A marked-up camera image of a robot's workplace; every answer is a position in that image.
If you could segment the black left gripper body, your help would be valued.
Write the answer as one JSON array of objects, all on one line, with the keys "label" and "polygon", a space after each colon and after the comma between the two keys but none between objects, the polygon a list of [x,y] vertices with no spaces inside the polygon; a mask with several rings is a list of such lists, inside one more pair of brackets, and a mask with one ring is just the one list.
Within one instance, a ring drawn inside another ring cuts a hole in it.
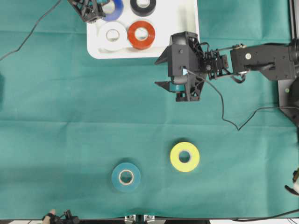
[{"label": "black left gripper body", "polygon": [[106,17],[103,6],[107,3],[102,0],[68,0],[76,13],[85,23],[94,23]]}]

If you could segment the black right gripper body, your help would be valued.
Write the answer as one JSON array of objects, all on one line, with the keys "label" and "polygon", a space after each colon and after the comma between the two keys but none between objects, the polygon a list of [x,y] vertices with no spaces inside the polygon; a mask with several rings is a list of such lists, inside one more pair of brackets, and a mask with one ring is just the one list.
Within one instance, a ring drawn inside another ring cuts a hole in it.
[{"label": "black right gripper body", "polygon": [[170,45],[173,44],[189,47],[189,66],[182,67],[182,76],[170,77],[171,90],[176,93],[177,102],[198,101],[203,83],[197,79],[197,75],[200,74],[200,60],[204,56],[198,35],[187,31],[173,34]]}]

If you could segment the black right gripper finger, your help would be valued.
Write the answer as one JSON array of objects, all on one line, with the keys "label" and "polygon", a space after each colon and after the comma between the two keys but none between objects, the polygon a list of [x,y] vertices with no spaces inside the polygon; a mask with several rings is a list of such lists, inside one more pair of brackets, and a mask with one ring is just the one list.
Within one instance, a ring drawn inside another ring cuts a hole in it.
[{"label": "black right gripper finger", "polygon": [[165,89],[166,91],[171,91],[171,87],[170,87],[171,82],[170,81],[155,82],[155,84],[157,86]]},{"label": "black right gripper finger", "polygon": [[171,45],[167,46],[165,50],[162,52],[162,54],[158,57],[158,59],[154,62],[154,64],[159,65],[162,63],[169,63],[171,61],[172,55],[171,48]]}]

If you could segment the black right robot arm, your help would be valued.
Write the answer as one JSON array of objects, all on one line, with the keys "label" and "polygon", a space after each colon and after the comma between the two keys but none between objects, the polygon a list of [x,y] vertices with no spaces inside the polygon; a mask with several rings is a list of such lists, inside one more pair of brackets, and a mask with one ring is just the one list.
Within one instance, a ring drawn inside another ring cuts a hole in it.
[{"label": "black right robot arm", "polygon": [[211,50],[198,35],[181,32],[171,35],[170,44],[155,64],[167,63],[169,81],[156,82],[176,94],[176,101],[198,101],[205,80],[229,77],[243,83],[246,74],[261,72],[270,81],[295,80],[299,75],[299,40],[289,44],[265,43],[247,47],[237,44],[227,48],[230,57],[220,49]]}]

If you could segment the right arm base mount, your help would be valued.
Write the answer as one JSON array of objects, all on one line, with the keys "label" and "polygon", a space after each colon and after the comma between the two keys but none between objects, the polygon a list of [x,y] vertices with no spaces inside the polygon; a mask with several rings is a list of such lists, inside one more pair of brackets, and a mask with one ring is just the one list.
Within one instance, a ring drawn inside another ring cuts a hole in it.
[{"label": "right arm base mount", "polygon": [[282,113],[299,127],[299,78],[278,81],[278,98]]}]

